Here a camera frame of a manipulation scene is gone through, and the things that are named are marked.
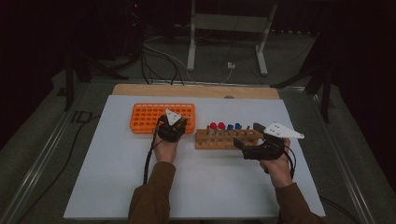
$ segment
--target white board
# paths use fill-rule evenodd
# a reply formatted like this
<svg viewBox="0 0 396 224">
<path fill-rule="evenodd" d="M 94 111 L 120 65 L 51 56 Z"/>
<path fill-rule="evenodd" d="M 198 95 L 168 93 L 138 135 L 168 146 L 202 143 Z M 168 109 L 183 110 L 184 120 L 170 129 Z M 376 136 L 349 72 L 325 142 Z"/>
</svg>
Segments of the white board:
<svg viewBox="0 0 396 224">
<path fill-rule="evenodd" d="M 64 217 L 127 218 L 134 189 L 143 173 L 152 135 L 132 133 L 129 122 L 135 103 L 193 103 L 195 128 L 210 122 L 266 126 L 273 122 L 292 128 L 282 100 L 216 99 L 110 95 L 92 139 Z M 324 217 L 317 189 L 296 139 L 294 176 L 309 207 Z M 150 171 L 155 163 L 153 154 Z M 171 218 L 277 217 L 279 211 L 269 175 L 257 161 L 243 159 L 240 150 L 195 149 L 194 135 L 178 144 L 177 168 L 170 193 Z"/>
</svg>

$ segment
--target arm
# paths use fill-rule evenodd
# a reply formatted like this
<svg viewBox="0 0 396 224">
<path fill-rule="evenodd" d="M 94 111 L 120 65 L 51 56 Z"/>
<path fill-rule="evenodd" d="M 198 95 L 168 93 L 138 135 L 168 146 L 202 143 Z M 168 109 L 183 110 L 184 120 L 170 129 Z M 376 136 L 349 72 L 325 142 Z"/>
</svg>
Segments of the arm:
<svg viewBox="0 0 396 224">
<path fill-rule="evenodd" d="M 288 152 L 290 140 L 284 139 L 285 150 Z M 275 188 L 276 200 L 280 206 L 280 214 L 288 224 L 325 223 L 323 219 L 311 213 L 303 194 L 290 176 L 289 160 L 282 155 L 275 161 L 260 161 L 260 166 L 268 170 Z"/>
<path fill-rule="evenodd" d="M 162 141 L 157 136 L 155 144 L 159 144 L 154 148 L 157 163 L 147 185 L 134 190 L 128 216 L 130 224 L 169 222 L 169 192 L 176 172 L 173 162 L 177 154 L 177 143 Z"/>
</svg>

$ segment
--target dark background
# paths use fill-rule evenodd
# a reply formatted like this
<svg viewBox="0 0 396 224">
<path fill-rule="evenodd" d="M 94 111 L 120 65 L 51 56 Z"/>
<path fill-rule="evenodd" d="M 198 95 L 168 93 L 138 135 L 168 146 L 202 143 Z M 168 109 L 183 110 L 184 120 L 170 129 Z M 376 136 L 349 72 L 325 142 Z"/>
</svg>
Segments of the dark background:
<svg viewBox="0 0 396 224">
<path fill-rule="evenodd" d="M 223 14 L 265 13 L 259 7 L 261 1 L 234 2 L 200 0 L 197 11 L 216 13 L 221 8 Z M 177 35 L 174 24 L 190 22 L 189 1 L 134 3 L 138 8 L 129 11 L 159 35 L 172 38 Z M 111 60 L 135 50 L 138 45 L 128 46 L 125 51 L 121 44 L 127 35 L 126 22 L 136 22 L 135 18 L 126 18 L 130 6 L 128 1 L 109 0 L 2 1 L 0 148 L 52 90 L 50 79 L 64 70 L 64 55 L 71 43 L 96 59 Z M 332 83 L 340 88 L 389 183 L 396 189 L 392 141 L 396 136 L 394 11 L 396 2 L 391 0 L 282 1 L 273 30 L 277 34 L 292 31 L 318 36 L 302 70 L 334 62 Z"/>
</svg>

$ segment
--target red cap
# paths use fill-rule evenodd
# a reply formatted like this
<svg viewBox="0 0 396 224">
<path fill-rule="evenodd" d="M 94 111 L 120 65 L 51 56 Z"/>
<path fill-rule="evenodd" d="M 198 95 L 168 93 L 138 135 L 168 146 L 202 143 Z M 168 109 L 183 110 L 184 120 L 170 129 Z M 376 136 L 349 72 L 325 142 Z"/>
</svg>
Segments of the red cap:
<svg viewBox="0 0 396 224">
<path fill-rule="evenodd" d="M 218 125 L 216 125 L 215 122 L 211 122 L 210 125 L 209 125 L 209 128 L 210 128 L 210 129 L 217 129 L 217 128 L 218 128 Z"/>
<path fill-rule="evenodd" d="M 225 124 L 224 124 L 223 122 L 220 122 L 220 123 L 219 123 L 219 128 L 220 128 L 220 129 L 225 129 Z"/>
</svg>

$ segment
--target sleeve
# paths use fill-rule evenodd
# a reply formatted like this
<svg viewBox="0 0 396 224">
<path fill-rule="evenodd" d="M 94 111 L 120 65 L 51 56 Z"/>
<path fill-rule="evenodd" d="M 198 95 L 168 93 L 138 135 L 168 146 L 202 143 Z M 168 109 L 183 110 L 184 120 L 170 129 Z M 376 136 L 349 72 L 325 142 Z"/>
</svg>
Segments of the sleeve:
<svg viewBox="0 0 396 224">
<path fill-rule="evenodd" d="M 169 192 L 175 172 L 172 163 L 160 161 L 154 165 L 147 185 L 134 190 L 129 208 L 129 224 L 168 224 Z"/>
<path fill-rule="evenodd" d="M 313 214 L 296 183 L 275 189 L 280 214 L 288 224 L 324 224 L 321 217 Z"/>
</svg>

